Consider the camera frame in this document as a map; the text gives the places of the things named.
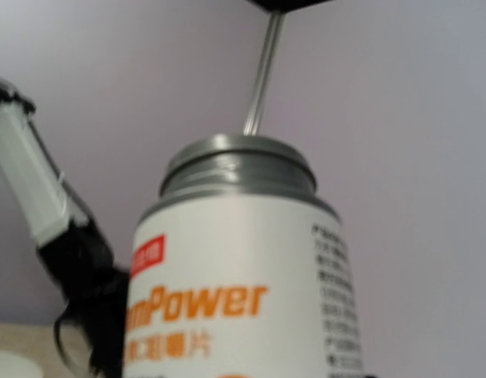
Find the orange pill bottle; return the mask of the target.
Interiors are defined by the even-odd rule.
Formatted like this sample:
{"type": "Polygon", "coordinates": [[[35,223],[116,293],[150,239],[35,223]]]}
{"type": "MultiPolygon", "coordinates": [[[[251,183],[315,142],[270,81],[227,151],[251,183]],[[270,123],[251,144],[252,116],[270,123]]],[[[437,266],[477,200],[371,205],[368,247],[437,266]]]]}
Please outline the orange pill bottle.
{"type": "Polygon", "coordinates": [[[126,377],[361,377],[342,223],[294,148],[215,135],[135,231],[126,377]]]}

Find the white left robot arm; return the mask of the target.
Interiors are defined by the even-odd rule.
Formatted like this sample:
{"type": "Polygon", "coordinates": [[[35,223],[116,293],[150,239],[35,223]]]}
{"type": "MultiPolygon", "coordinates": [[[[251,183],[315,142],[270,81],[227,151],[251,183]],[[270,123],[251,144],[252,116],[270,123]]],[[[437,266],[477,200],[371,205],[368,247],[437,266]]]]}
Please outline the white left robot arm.
{"type": "Polygon", "coordinates": [[[0,79],[0,172],[28,223],[39,260],[60,288],[65,309],[53,326],[57,352],[78,377],[121,377],[130,273],[119,267],[94,214],[69,185],[33,121],[34,102],[0,79]],[[64,322],[91,347],[86,368],[61,341],[64,322]]]}

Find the white ceramic bowl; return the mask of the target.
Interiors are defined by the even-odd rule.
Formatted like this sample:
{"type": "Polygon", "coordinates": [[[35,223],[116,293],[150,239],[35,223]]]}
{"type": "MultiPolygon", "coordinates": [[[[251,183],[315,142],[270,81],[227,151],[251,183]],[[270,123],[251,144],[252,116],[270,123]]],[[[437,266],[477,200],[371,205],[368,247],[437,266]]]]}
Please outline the white ceramic bowl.
{"type": "Polygon", "coordinates": [[[0,350],[0,378],[43,378],[43,369],[32,359],[0,350]]]}

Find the left aluminium corner post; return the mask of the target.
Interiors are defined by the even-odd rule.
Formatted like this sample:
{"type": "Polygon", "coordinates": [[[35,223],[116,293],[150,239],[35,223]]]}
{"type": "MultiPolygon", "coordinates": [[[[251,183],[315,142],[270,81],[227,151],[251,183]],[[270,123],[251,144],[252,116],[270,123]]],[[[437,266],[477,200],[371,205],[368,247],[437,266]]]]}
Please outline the left aluminium corner post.
{"type": "Polygon", "coordinates": [[[243,127],[244,135],[257,135],[259,132],[265,106],[265,96],[284,19],[285,15],[280,12],[271,13],[269,16],[269,23],[255,77],[253,96],[243,127]]]}

